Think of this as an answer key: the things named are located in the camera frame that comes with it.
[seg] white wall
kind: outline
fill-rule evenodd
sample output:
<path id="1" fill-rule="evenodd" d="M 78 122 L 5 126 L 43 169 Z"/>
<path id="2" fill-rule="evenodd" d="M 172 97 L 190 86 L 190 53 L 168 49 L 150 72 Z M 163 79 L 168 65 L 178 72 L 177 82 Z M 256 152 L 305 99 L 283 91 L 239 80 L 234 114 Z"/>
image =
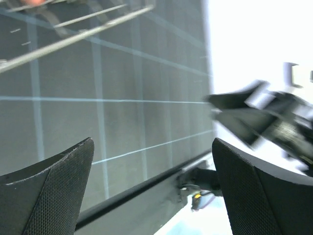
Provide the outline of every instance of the white wall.
<path id="1" fill-rule="evenodd" d="M 313 62 L 310 2 L 209 0 L 206 17 L 210 22 L 213 93 L 233 92 L 256 79 L 269 81 L 270 90 L 285 89 L 284 61 Z M 220 124 L 216 128 L 218 137 L 252 153 Z M 268 141 L 252 154 L 299 172 L 294 167 L 299 162 L 283 159 L 281 149 Z"/>

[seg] orange object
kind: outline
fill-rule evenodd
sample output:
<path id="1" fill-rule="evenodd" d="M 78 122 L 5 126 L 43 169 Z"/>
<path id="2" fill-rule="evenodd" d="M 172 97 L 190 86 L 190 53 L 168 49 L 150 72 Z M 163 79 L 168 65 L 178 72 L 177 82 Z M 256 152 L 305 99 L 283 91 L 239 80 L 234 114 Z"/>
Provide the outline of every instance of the orange object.
<path id="1" fill-rule="evenodd" d="M 45 2 L 45 0 L 23 0 L 23 1 L 31 6 L 39 6 Z"/>

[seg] dish rack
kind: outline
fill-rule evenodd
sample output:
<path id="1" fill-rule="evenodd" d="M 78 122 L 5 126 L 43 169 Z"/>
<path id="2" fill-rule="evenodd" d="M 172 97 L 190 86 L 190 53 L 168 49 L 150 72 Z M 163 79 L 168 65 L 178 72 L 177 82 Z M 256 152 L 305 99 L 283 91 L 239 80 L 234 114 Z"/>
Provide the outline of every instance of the dish rack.
<path id="1" fill-rule="evenodd" d="M 108 28 L 129 21 L 141 14 L 151 11 L 156 5 L 156 0 L 111 0 L 111 2 L 113 3 L 114 7 L 103 9 L 97 0 L 46 0 L 43 4 L 36 7 L 22 4 L 20 0 L 0 0 L 0 5 L 5 5 L 8 13 L 23 11 L 26 14 L 41 15 L 51 24 L 51 27 L 60 36 L 59 41 L 49 44 L 45 47 L 39 48 L 10 60 L 1 59 L 0 73 L 11 70 L 54 51 L 60 50 Z M 51 4 L 59 3 L 86 4 L 92 13 L 66 22 L 60 22 L 58 17 L 49 10 L 49 6 Z M 109 19 L 106 13 L 111 11 L 118 11 L 120 16 L 115 19 Z M 84 21 L 91 17 L 96 17 L 100 22 L 100 25 L 91 29 L 77 32 L 75 34 L 69 33 L 66 29 L 66 26 L 70 24 Z"/>

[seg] wire rack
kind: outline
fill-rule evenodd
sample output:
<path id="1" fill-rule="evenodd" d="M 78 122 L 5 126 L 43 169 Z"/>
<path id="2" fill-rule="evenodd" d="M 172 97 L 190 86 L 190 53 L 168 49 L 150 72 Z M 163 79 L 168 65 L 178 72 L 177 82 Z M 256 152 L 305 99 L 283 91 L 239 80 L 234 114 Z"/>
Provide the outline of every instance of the wire rack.
<path id="1" fill-rule="evenodd" d="M 49 6 L 51 4 L 71 4 L 74 2 L 88 5 L 92 13 L 66 22 L 60 22 L 57 15 L 49 10 Z M 9 13 L 23 11 L 26 14 L 41 15 L 51 24 L 51 27 L 60 36 L 59 41 L 45 47 L 39 48 L 11 60 L 1 59 L 0 73 L 11 70 L 54 51 L 60 50 L 108 28 L 129 21 L 141 14 L 151 11 L 156 5 L 156 0 L 111 0 L 111 2 L 114 4 L 114 7 L 103 9 L 96 0 L 46 0 L 43 4 L 36 7 L 24 5 L 19 0 L 0 0 L 0 4 L 6 5 L 7 11 Z M 106 13 L 111 11 L 119 11 L 121 16 L 115 19 L 109 19 Z M 66 29 L 66 26 L 70 24 L 84 21 L 91 17 L 96 17 L 100 22 L 100 26 L 80 31 L 74 35 L 70 34 Z"/>

